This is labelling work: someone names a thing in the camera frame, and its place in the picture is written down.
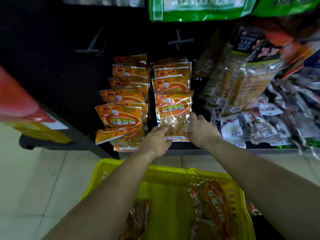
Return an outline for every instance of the hand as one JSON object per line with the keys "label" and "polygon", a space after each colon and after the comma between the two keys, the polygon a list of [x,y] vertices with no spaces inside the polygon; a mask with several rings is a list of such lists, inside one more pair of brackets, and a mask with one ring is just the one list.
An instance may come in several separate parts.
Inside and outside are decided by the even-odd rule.
{"label": "hand", "polygon": [[165,133],[169,128],[170,126],[155,126],[142,140],[136,154],[148,155],[151,160],[163,156],[172,145],[172,140],[165,140]]}
{"label": "hand", "polygon": [[197,117],[195,113],[190,112],[187,137],[197,147],[207,150],[210,141],[220,139],[221,135],[214,125],[206,121],[203,115]]}

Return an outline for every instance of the yellow shopping basket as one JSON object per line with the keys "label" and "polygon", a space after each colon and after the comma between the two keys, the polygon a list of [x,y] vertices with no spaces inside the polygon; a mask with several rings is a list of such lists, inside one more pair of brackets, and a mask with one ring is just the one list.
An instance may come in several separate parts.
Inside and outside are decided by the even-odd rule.
{"label": "yellow shopping basket", "polygon": [[[100,160],[85,198],[123,161]],[[190,223],[196,216],[188,189],[204,181],[217,181],[228,197],[234,218],[235,239],[255,240],[254,228],[240,187],[226,173],[150,165],[137,194],[137,201],[151,199],[146,239],[189,239]]]}

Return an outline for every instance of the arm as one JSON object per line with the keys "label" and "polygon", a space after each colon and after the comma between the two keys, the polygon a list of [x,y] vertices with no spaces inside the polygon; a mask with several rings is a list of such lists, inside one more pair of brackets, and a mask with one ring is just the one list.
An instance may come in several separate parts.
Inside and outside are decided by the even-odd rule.
{"label": "arm", "polygon": [[202,115],[190,115],[188,138],[208,151],[286,239],[319,239],[320,187],[221,138]]}
{"label": "arm", "polygon": [[139,149],[66,214],[43,240],[118,239],[149,165],[172,144],[165,141],[168,129],[154,127]]}

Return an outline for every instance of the yellow bin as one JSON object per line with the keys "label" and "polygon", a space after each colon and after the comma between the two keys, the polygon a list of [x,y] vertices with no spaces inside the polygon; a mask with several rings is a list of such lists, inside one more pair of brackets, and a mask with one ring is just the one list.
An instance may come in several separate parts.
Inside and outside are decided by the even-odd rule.
{"label": "yellow bin", "polygon": [[[100,160],[94,170],[85,198],[119,167],[123,161]],[[225,191],[234,218],[235,239],[255,240],[254,228],[240,187],[226,173],[150,165],[137,194],[137,201],[151,199],[146,240],[189,239],[190,223],[195,218],[193,199],[188,189],[204,181],[217,181]]]}

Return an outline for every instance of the tiled floor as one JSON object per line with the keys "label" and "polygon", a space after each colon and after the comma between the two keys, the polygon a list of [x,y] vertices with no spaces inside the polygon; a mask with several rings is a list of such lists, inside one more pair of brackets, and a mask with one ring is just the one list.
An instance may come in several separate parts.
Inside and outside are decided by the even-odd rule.
{"label": "tiled floor", "polygon": [[[19,148],[20,133],[0,124],[0,239],[41,239],[87,188],[99,158],[86,151]],[[320,184],[320,161],[298,155],[265,158]],[[225,173],[210,156],[163,157],[155,165]]]}

